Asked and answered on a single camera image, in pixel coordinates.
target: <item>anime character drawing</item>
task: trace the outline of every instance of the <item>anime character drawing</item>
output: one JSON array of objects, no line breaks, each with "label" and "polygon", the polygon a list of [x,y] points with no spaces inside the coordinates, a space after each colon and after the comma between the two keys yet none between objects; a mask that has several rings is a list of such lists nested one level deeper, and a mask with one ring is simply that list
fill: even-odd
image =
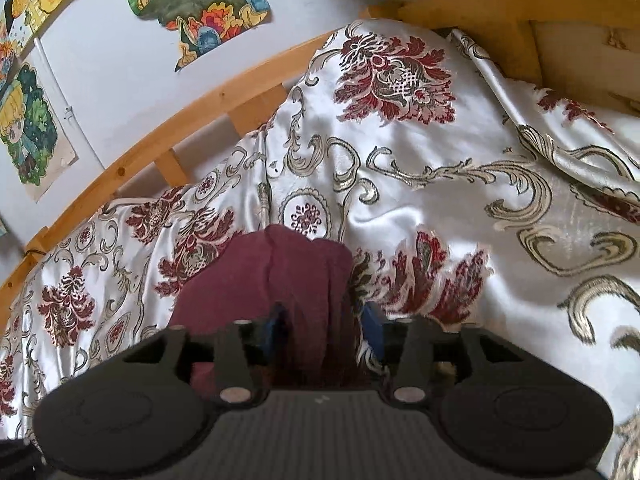
[{"label": "anime character drawing", "polygon": [[0,102],[0,139],[18,170],[20,181],[39,186],[58,141],[58,131],[36,71],[27,63]]}]

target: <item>black cable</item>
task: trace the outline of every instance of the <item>black cable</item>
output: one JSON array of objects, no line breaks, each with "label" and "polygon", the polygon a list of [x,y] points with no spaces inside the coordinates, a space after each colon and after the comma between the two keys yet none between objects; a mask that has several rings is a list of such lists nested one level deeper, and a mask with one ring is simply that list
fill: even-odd
[{"label": "black cable", "polygon": [[42,251],[39,251],[37,249],[29,249],[24,253],[24,256],[27,257],[31,253],[36,253],[36,254],[39,254],[40,256],[47,256],[47,253],[43,253]]}]

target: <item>wooden headboard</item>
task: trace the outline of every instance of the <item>wooden headboard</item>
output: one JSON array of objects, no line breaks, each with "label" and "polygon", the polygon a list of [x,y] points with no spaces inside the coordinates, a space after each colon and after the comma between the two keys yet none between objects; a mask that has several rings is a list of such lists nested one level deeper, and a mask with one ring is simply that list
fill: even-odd
[{"label": "wooden headboard", "polygon": [[640,0],[417,0],[370,12],[459,27],[508,77],[640,116]]}]

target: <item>wooden bed frame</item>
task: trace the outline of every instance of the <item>wooden bed frame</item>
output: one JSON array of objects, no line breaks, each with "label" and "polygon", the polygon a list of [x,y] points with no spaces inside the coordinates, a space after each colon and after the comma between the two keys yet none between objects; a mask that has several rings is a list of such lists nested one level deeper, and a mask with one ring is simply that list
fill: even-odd
[{"label": "wooden bed frame", "polygon": [[[543,84],[531,22],[587,22],[640,30],[640,0],[419,0],[405,6],[369,7],[363,17],[400,19],[432,29],[460,27],[489,51],[507,76]],[[39,252],[50,251],[150,164],[169,186],[191,183],[174,146],[223,114],[229,115],[241,137],[260,127],[287,97],[282,82],[305,72],[328,35],[280,53],[204,94],[111,164],[27,245],[26,257],[0,288],[0,325],[6,323],[12,301],[42,258]]]}]

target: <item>red floral pattern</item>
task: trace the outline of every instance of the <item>red floral pattern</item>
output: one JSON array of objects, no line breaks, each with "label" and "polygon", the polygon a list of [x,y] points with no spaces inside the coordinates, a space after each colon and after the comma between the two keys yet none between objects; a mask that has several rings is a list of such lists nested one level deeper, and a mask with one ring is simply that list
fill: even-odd
[{"label": "red floral pattern", "polygon": [[125,329],[124,319],[119,319],[115,325],[113,325],[107,332],[107,340],[110,344],[116,344]]},{"label": "red floral pattern", "polygon": [[334,99],[350,102],[341,121],[359,121],[373,112],[387,121],[454,121],[451,74],[439,67],[444,50],[428,50],[413,36],[403,44],[399,38],[367,34],[348,36],[340,54],[345,72]]},{"label": "red floral pattern", "polygon": [[483,250],[468,254],[446,276],[435,306],[429,307],[431,293],[447,263],[449,251],[433,233],[418,231],[415,251],[399,248],[385,272],[381,252],[370,270],[373,257],[358,250],[351,273],[351,296],[354,301],[375,301],[386,312],[424,314],[442,325],[455,325],[468,319],[488,275],[488,255]]},{"label": "red floral pattern", "polygon": [[178,233],[174,259],[162,258],[158,263],[160,274],[167,278],[156,285],[158,294],[175,296],[189,278],[217,259],[233,237],[242,234],[242,231],[232,231],[233,223],[231,209],[222,215],[205,207],[196,211]]},{"label": "red floral pattern", "polygon": [[594,112],[587,110],[577,101],[561,97],[555,90],[545,88],[545,95],[540,99],[540,101],[538,101],[538,106],[540,106],[545,112],[550,112],[555,110],[561,102],[564,103],[564,114],[569,122],[575,121],[578,117],[584,117],[597,126],[604,128],[609,133],[612,134],[614,132],[606,125],[606,123],[598,120]]},{"label": "red floral pattern", "polygon": [[295,213],[291,215],[290,227],[305,236],[309,233],[318,234],[321,225],[321,211],[314,204],[306,202],[304,206],[297,205]]},{"label": "red floral pattern", "polygon": [[89,241],[90,237],[91,237],[91,228],[87,226],[84,229],[82,229],[82,231],[80,231],[80,234],[78,235],[78,241],[82,244],[85,244]]},{"label": "red floral pattern", "polygon": [[14,383],[14,356],[8,355],[0,361],[0,415],[12,416],[17,413],[11,406],[15,397]]},{"label": "red floral pattern", "polygon": [[44,329],[54,346],[64,348],[78,341],[82,330],[94,326],[88,319],[95,308],[95,300],[84,290],[82,269],[72,267],[58,286],[42,289],[42,303],[38,312],[45,317]]},{"label": "red floral pattern", "polygon": [[216,185],[218,178],[215,174],[211,174],[209,173],[201,182],[200,185],[198,186],[198,189],[196,190],[196,194],[198,195],[204,195],[207,194],[209,191],[211,191],[213,189],[213,187]]},{"label": "red floral pattern", "polygon": [[430,311],[430,317],[443,325],[461,323],[469,317],[469,308],[482,291],[487,258],[484,251],[478,251],[468,254],[458,264],[452,276],[445,280],[440,299]]},{"label": "red floral pattern", "polygon": [[127,218],[127,225],[134,228],[133,236],[148,245],[160,234],[160,229],[169,218],[172,208],[183,196],[182,187],[165,191],[155,202],[134,206]]},{"label": "red floral pattern", "polygon": [[412,314],[427,303],[436,276],[449,254],[435,235],[422,231],[418,231],[415,239],[415,254],[409,269],[403,250],[391,260],[394,275],[382,279],[382,285],[388,289],[378,302],[383,310]]},{"label": "red floral pattern", "polygon": [[632,224],[640,224],[639,205],[631,204],[630,202],[594,189],[588,189],[586,186],[580,186],[580,191],[591,201],[600,207],[603,207],[610,213],[619,216]]}]

